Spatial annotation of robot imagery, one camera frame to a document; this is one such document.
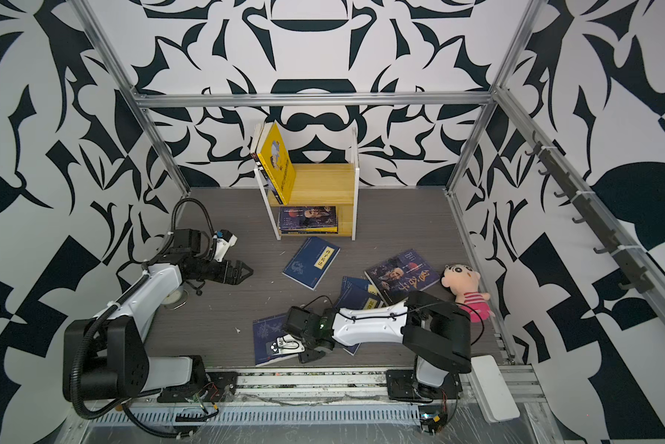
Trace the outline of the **small blue book yellow label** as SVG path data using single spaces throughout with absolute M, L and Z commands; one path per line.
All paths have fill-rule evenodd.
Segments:
M 282 275 L 308 290 L 315 290 L 340 250 L 340 247 L 319 237 L 307 238 L 282 270 Z

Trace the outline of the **yellow cartoon cover book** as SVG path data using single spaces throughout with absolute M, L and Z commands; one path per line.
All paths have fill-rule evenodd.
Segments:
M 276 122 L 265 122 L 262 141 L 258 145 L 258 157 L 277 188 L 282 204 L 289 205 L 296 172 Z

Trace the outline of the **blue book front yellow label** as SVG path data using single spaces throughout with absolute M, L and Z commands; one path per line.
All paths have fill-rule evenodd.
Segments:
M 268 364 L 274 364 L 299 355 L 297 353 L 271 356 L 267 352 L 269 342 L 273 342 L 276 338 L 289 335 L 282 329 L 285 318 L 286 314 L 277 314 L 276 316 L 256 320 L 253 323 L 255 366 L 267 366 Z

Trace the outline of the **purple book with old man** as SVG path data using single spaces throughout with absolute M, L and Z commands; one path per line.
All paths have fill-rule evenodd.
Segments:
M 334 206 L 284 206 L 279 213 L 279 227 L 338 227 Z

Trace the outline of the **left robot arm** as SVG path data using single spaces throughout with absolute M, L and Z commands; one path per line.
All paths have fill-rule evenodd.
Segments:
M 200 356 L 151 357 L 145 336 L 156 311 L 180 301 L 185 286 L 200 293 L 209 282 L 236 286 L 252 277 L 250 266 L 226 257 L 236 241 L 230 231 L 214 228 L 202 202 L 178 201 L 164 244 L 141 264 L 136 283 L 64 333 L 62 391 L 80 418 L 95 420 L 142 396 L 206 386 Z

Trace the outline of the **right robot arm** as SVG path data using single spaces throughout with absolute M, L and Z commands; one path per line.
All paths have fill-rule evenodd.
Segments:
M 395 305 L 369 310 L 330 308 L 315 314 L 294 306 L 282 331 L 302 343 L 302 362 L 321 359 L 337 345 L 403 345 L 415 353 L 415 366 L 386 372 L 393 401 L 432 403 L 456 396 L 460 377 L 472 371 L 470 315 L 426 292 L 411 292 Z

